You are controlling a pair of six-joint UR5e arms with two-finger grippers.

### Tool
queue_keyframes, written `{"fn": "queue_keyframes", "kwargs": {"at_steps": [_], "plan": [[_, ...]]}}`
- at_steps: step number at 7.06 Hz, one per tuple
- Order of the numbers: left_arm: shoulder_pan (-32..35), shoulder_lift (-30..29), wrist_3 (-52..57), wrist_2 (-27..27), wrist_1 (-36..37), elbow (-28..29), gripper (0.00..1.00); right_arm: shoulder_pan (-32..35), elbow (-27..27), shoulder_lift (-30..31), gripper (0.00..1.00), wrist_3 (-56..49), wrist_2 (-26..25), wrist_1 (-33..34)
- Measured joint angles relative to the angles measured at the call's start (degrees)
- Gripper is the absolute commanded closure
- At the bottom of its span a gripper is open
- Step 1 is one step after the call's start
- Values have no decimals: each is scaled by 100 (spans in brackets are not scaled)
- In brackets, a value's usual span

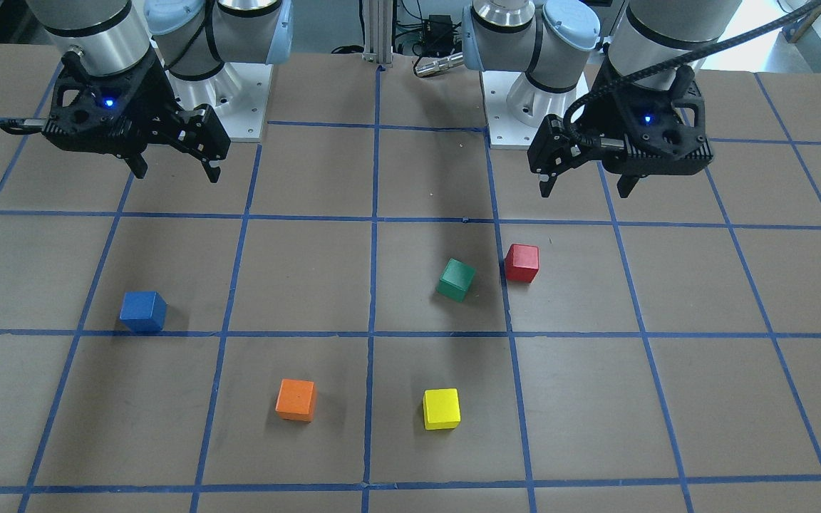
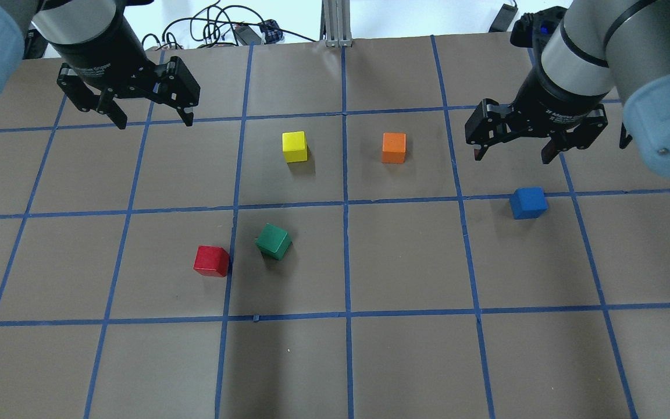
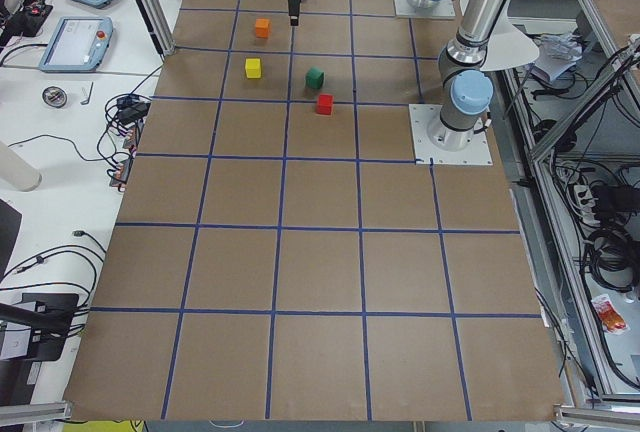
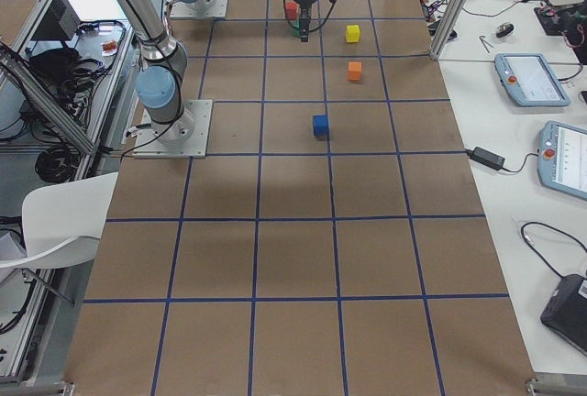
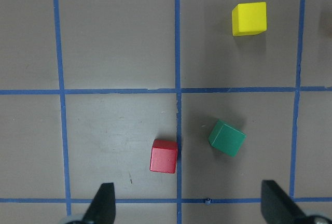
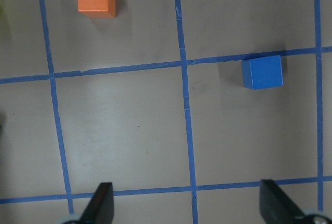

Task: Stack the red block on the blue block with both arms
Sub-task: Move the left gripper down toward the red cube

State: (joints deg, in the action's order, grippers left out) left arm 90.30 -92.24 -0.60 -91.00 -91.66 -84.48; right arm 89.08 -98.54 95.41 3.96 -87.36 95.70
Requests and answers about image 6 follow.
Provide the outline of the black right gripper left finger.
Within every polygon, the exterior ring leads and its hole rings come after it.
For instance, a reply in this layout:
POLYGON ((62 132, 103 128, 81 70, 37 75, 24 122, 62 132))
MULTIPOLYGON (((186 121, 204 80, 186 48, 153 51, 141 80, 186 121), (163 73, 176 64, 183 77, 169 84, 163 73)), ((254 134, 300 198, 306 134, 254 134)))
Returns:
POLYGON ((111 224, 114 213, 113 184, 100 183, 78 223, 111 224))

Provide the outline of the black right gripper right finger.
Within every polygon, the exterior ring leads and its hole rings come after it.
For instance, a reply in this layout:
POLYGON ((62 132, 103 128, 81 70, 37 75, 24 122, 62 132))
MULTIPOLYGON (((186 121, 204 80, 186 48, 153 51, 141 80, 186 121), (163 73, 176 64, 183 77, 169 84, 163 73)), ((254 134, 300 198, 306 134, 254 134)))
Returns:
POLYGON ((305 223, 306 215, 272 179, 262 179, 259 212, 265 223, 305 223))

